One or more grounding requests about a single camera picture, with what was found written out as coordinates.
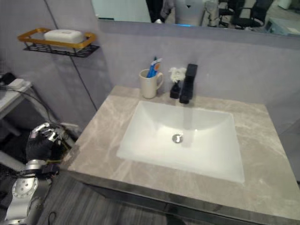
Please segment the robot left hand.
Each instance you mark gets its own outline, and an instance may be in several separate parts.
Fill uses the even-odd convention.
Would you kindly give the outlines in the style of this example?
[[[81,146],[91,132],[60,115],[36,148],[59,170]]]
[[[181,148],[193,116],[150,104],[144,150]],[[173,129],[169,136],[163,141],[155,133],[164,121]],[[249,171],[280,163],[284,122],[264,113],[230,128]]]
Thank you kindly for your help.
[[[27,140],[26,160],[57,160],[60,152],[59,126],[45,122],[35,127]]]

